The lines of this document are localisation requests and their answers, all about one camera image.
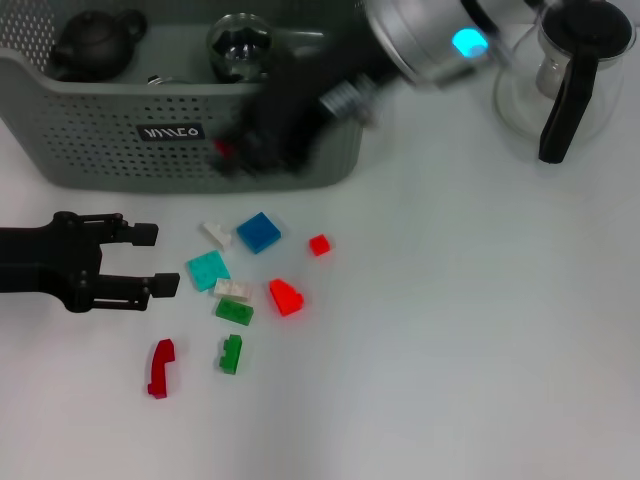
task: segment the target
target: gray plastic basket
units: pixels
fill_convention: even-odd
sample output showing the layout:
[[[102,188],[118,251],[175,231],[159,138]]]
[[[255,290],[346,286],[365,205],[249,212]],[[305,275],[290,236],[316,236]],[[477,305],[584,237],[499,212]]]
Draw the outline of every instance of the gray plastic basket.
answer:
[[[126,8],[144,12],[150,28],[123,75],[100,84],[47,76],[51,45],[72,16]],[[358,11],[345,0],[0,0],[0,117],[40,171],[67,187],[223,193],[330,185],[357,161],[362,131],[354,122],[319,142],[303,175],[257,179],[219,176],[211,168],[216,153],[210,138],[145,142],[136,126],[192,122],[211,135],[256,88],[211,83],[205,37],[223,15],[260,15],[290,32],[293,48],[313,48],[320,34],[330,35]],[[146,85],[154,74],[197,84]]]

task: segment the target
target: glass pitcher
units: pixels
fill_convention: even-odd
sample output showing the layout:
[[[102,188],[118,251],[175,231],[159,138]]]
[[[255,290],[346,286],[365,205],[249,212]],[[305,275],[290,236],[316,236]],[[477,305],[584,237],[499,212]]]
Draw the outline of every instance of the glass pitcher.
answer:
[[[571,144],[586,142],[611,118],[623,57],[635,40],[633,21],[604,0],[549,7],[517,43],[515,68],[498,75],[500,118],[539,142],[540,160],[561,163]]]

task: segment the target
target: small red brick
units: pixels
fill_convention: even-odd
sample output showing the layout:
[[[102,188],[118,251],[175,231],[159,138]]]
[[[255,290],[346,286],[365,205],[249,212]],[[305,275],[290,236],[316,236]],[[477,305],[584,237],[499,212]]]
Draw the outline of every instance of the small red brick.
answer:
[[[331,250],[331,244],[329,243],[329,240],[327,240],[327,237],[325,237],[324,235],[313,237],[311,240],[309,240],[309,246],[311,247],[311,251],[316,257],[324,255],[329,250]]]

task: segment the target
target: kettle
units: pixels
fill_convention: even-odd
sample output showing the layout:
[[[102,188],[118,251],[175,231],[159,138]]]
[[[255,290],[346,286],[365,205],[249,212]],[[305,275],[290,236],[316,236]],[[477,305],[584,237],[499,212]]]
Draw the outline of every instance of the kettle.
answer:
[[[116,77],[131,61],[134,46],[146,31],[147,20],[137,10],[116,17],[98,11],[76,15],[51,51],[54,64],[67,71],[58,80],[97,82]]]
[[[634,23],[604,0],[548,7],[500,72],[494,107],[505,125],[539,142],[539,158],[562,163],[573,143],[602,131],[618,103]]]

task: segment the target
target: black handle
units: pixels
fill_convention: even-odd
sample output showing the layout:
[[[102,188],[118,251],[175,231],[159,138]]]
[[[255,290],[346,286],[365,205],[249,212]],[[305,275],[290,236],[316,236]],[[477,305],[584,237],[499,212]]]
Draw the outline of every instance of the black handle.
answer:
[[[540,136],[539,158],[543,162],[562,163],[567,155],[591,102],[599,62],[593,50],[580,49],[567,65],[560,92]]]
[[[124,25],[136,43],[147,33],[147,18],[138,10],[125,10],[116,17],[116,23]]]

